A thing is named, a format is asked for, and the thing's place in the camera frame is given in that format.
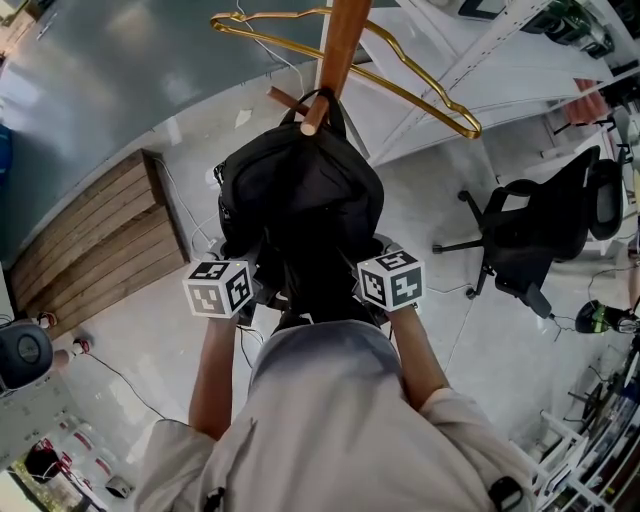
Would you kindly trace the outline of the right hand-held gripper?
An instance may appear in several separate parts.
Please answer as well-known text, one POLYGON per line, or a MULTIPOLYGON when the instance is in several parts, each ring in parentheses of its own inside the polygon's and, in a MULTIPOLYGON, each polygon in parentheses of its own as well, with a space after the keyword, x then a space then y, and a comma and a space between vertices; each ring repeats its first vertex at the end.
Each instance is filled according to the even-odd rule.
POLYGON ((424 296, 424 261, 384 235, 374 236, 371 254, 356 271, 358 298, 384 313, 415 307, 424 296))

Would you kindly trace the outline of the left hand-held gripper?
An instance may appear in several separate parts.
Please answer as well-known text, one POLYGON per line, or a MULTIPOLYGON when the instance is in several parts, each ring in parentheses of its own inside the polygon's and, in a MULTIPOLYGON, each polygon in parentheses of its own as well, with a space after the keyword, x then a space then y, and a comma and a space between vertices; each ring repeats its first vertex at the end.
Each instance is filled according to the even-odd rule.
POLYGON ((255 279, 258 248, 231 257, 224 239, 216 240, 202 258, 192 263, 182 280, 193 316, 232 319, 250 327, 260 285, 255 279))

